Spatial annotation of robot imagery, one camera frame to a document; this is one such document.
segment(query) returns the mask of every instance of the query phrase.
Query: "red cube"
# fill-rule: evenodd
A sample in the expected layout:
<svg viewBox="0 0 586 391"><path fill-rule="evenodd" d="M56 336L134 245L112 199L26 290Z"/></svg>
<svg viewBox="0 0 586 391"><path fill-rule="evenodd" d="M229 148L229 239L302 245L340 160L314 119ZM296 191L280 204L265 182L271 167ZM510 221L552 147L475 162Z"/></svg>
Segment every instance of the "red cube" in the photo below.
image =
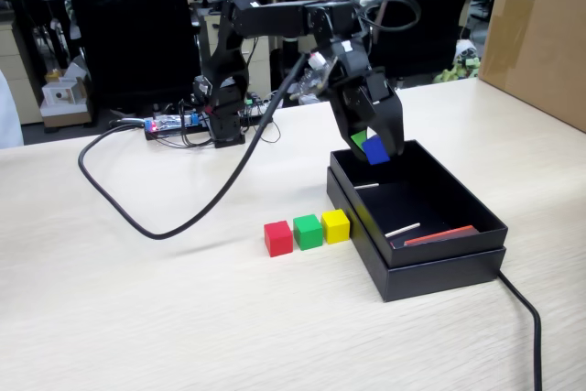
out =
<svg viewBox="0 0 586 391"><path fill-rule="evenodd" d="M265 244L268 254L279 256L293 252L293 233L287 222L265 225Z"/></svg>

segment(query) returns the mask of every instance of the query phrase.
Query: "desk surface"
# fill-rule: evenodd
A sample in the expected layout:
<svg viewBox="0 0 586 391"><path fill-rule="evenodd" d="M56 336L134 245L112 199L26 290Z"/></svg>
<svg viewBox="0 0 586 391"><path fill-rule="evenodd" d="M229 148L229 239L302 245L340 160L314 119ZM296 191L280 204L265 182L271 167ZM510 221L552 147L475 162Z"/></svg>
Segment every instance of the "desk surface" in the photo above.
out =
<svg viewBox="0 0 586 391"><path fill-rule="evenodd" d="M406 137L510 228L503 271L541 313L545 389L586 389L586 135L476 80L400 95ZM344 147L326 103L275 120L281 140L164 242L82 176L88 138L0 151L0 389L532 388L533 324L498 281L385 304L350 242L268 257L263 224L331 208L326 167ZM122 133L87 166L162 232L244 149Z"/></svg>

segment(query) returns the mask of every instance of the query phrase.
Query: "white stick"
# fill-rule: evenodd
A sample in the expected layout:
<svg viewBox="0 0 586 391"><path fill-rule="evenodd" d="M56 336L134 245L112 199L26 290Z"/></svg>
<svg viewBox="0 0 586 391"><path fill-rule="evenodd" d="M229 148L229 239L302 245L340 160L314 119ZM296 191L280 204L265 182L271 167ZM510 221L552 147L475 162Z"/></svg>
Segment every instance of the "white stick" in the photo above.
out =
<svg viewBox="0 0 586 391"><path fill-rule="evenodd" d="M392 237L393 235L399 235L402 233L406 233L407 231L411 231L412 229L418 228L419 226L421 226L421 223L415 223L410 226L406 226L404 228L397 229L396 231L393 231L392 233L385 234L385 237L389 238L389 237Z"/></svg>
<svg viewBox="0 0 586 391"><path fill-rule="evenodd" d="M366 190L367 188L376 188L378 187L378 183L369 183L368 185L360 185L358 187L354 187L355 190Z"/></svg>

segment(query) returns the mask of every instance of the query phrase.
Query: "yellow cube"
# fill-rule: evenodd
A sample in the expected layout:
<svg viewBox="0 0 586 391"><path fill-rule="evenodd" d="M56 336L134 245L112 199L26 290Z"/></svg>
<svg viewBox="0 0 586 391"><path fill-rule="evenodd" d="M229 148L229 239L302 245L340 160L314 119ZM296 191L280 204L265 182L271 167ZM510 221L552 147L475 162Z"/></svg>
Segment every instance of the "yellow cube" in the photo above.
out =
<svg viewBox="0 0 586 391"><path fill-rule="evenodd" d="M321 226L323 226L323 235L328 244L345 242L350 239L350 221L342 210L323 213Z"/></svg>

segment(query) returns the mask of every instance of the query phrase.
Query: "black office chair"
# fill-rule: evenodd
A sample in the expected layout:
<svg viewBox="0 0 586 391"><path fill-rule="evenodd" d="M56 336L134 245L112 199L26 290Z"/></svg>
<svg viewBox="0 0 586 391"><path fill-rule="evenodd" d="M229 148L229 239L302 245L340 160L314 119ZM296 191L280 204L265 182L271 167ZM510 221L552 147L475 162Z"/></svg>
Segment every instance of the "black office chair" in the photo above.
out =
<svg viewBox="0 0 586 391"><path fill-rule="evenodd" d="M98 103L188 99L201 73L187 0L71 0Z"/></svg>
<svg viewBox="0 0 586 391"><path fill-rule="evenodd" d="M389 79L443 71L451 67L460 35L460 14L466 0L416 0L421 6L419 23L408 31L380 32L370 61L384 66ZM398 27L413 19L404 5L387 5L382 25Z"/></svg>

